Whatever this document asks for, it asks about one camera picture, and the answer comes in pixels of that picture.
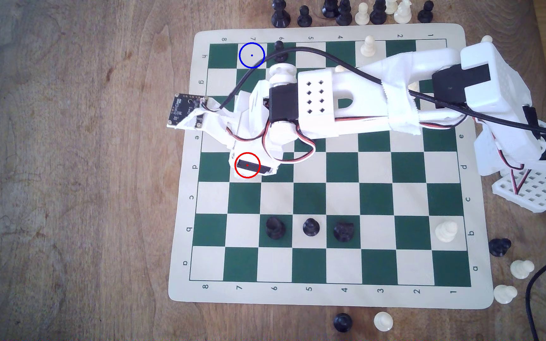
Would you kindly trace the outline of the white printed gripper body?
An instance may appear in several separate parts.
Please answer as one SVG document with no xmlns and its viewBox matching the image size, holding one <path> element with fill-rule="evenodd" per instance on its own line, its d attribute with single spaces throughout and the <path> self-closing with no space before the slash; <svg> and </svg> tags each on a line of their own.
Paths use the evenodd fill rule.
<svg viewBox="0 0 546 341">
<path fill-rule="evenodd" d="M 301 140 L 296 82 L 259 81 L 251 93 L 240 91 L 235 109 L 239 122 L 228 128 L 235 178 L 275 175 L 280 165 L 301 162 L 301 157 L 283 157 L 284 145 Z"/>
</svg>

